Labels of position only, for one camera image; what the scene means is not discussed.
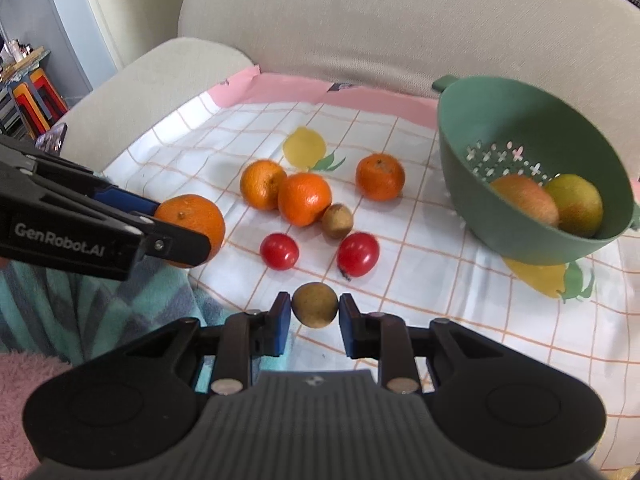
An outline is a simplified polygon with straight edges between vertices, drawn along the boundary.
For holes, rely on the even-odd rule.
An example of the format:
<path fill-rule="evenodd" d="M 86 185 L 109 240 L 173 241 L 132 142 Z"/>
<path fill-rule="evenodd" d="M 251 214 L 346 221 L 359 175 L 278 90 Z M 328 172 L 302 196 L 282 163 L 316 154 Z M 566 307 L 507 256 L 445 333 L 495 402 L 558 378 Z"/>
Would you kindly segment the small brown kiwi fruit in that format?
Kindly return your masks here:
<path fill-rule="evenodd" d="M 337 294 L 324 283 L 303 284 L 294 292 L 292 310 L 303 325 L 315 330 L 325 328 L 337 315 Z"/>

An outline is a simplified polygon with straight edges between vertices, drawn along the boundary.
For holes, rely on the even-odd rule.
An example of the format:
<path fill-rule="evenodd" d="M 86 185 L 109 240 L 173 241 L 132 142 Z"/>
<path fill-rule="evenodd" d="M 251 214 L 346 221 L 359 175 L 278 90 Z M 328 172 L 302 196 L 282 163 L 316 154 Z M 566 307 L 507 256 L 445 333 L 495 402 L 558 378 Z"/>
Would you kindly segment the colourful stacked stools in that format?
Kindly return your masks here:
<path fill-rule="evenodd" d="M 42 68 L 32 70 L 20 80 L 7 81 L 10 96 L 14 99 L 27 134 L 37 139 L 68 112 L 68 106 Z"/>

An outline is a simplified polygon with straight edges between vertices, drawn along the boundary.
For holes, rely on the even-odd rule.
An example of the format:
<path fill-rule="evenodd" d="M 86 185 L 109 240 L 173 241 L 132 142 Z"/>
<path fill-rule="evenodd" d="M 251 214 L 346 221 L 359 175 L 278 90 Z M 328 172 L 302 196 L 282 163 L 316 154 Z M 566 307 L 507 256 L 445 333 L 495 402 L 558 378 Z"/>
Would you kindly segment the green colander bowl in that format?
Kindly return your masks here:
<path fill-rule="evenodd" d="M 438 92 L 442 172 L 454 209 L 470 231 L 503 257 L 541 266 L 596 252 L 639 215 L 631 180 L 608 140 L 561 99 L 524 82 L 488 76 L 445 76 Z M 576 236 L 538 222 L 503 199 L 491 182 L 520 174 L 544 185 L 577 174 L 603 200 L 596 234 Z"/>

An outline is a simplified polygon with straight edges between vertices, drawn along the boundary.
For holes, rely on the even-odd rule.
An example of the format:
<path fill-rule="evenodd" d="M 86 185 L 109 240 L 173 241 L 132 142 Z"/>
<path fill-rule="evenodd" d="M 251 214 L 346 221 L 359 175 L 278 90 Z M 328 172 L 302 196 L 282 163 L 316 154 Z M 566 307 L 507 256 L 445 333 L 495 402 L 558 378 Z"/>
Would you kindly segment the teal patterned blanket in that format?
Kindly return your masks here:
<path fill-rule="evenodd" d="M 119 282 L 1 261 L 1 351 L 79 365 L 178 318 L 219 325 L 230 312 L 188 274 L 145 258 Z"/>

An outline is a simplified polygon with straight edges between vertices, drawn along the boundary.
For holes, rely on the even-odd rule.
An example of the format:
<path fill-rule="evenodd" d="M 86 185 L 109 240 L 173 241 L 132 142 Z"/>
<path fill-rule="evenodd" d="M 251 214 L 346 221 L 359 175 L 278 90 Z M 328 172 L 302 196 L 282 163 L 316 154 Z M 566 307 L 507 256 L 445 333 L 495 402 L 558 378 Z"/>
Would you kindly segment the checked lemon print cloth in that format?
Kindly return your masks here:
<path fill-rule="evenodd" d="M 318 226 L 291 226 L 252 208 L 242 171 L 271 159 L 286 170 L 309 148 L 334 200 L 381 247 L 374 269 L 346 280 L 337 246 Z M 361 159 L 394 156 L 406 182 L 376 202 L 356 187 Z M 454 212 L 439 162 L 433 101 L 322 80 L 242 70 L 186 102 L 125 148 L 106 168 L 122 188 L 163 202 L 182 194 L 213 200 L 226 240 L 192 280 L 227 307 L 263 309 L 282 290 L 322 281 L 361 310 L 423 326 L 438 316 L 550 364 L 589 384 L 606 408 L 593 465 L 608 474 L 639 466 L 639 235 L 628 231 L 564 266 L 524 266 L 477 240 Z M 290 270 L 259 253 L 272 233 L 299 248 Z"/>

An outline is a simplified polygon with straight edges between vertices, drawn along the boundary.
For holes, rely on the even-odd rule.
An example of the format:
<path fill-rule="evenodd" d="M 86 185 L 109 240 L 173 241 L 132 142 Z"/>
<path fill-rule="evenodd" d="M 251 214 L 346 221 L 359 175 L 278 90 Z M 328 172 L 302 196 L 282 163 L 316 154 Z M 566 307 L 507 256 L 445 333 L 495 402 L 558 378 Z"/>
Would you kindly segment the orange mandarin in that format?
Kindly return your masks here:
<path fill-rule="evenodd" d="M 355 181 L 363 197 L 376 202 L 386 202 L 401 194 L 406 182 L 406 173 L 394 156 L 376 153 L 358 162 Z"/>
<path fill-rule="evenodd" d="M 311 226 L 331 204 L 331 188 L 318 174 L 291 174 L 280 184 L 278 209 L 292 226 Z"/>
<path fill-rule="evenodd" d="M 218 254 L 226 236 L 226 222 L 220 209 L 208 198 L 195 194 L 166 200 L 154 212 L 153 218 L 206 235 L 210 251 L 204 262 Z"/>
<path fill-rule="evenodd" d="M 280 184 L 287 176 L 282 166 L 273 160 L 256 160 L 242 172 L 241 195 L 252 208 L 275 210 L 278 208 Z"/>

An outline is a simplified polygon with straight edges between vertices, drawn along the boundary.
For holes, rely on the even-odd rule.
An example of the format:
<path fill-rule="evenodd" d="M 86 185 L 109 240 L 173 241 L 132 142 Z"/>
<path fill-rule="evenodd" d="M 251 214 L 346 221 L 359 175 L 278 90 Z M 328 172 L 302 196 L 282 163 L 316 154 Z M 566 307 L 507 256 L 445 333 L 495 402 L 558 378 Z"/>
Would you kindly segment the beige sofa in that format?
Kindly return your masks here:
<path fill-rule="evenodd" d="M 414 96 L 444 75 L 518 79 L 580 110 L 639 172 L 639 11 L 626 0 L 183 0 L 174 38 L 66 114 L 62 154 L 103 170 L 252 65 Z"/>

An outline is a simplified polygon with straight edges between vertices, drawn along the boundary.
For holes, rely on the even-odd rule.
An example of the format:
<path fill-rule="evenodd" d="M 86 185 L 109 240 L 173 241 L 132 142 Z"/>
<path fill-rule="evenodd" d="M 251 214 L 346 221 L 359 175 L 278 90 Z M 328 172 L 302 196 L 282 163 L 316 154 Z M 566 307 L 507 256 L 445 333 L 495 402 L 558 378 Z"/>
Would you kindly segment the pink fluffy fabric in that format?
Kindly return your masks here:
<path fill-rule="evenodd" d="M 23 428 L 29 396 L 44 382 L 70 369 L 53 356 L 11 351 L 1 355 L 0 468 L 4 480 L 24 479 L 39 464 Z"/>

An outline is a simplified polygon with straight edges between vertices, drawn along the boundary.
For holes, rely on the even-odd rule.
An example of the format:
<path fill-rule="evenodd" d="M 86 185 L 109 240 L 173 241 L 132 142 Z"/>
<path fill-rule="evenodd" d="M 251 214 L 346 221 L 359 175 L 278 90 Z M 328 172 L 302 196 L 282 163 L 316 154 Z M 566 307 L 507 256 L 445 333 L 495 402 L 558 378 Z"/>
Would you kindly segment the red tomato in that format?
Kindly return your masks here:
<path fill-rule="evenodd" d="M 267 235 L 260 244 L 259 253 L 265 265 L 276 271 L 292 269 L 299 258 L 296 241 L 284 233 Z"/>
<path fill-rule="evenodd" d="M 378 263 L 380 245 L 371 234 L 355 232 L 346 236 L 337 249 L 337 269 L 349 280 L 368 274 Z"/>

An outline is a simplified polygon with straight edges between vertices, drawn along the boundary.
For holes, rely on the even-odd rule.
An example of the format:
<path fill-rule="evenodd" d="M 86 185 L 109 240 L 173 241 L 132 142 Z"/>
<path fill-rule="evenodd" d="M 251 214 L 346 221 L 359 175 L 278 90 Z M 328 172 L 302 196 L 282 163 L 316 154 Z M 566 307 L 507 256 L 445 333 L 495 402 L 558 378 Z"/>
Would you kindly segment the yellow-green mango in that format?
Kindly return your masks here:
<path fill-rule="evenodd" d="M 593 237 L 603 220 L 603 202 L 598 189 L 577 174 L 560 174 L 544 189 L 559 211 L 559 229 L 581 236 Z"/>

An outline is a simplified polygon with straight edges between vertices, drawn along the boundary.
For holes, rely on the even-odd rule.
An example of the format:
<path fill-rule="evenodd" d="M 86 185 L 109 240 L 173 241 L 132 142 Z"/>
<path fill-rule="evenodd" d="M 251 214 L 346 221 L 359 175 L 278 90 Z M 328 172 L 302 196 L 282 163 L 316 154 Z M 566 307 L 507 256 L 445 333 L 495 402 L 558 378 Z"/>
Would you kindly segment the red-green mango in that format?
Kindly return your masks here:
<path fill-rule="evenodd" d="M 546 226 L 559 226 L 558 206 L 551 195 L 533 179 L 518 174 L 507 174 L 492 181 L 490 186 L 504 200 L 530 218 Z"/>

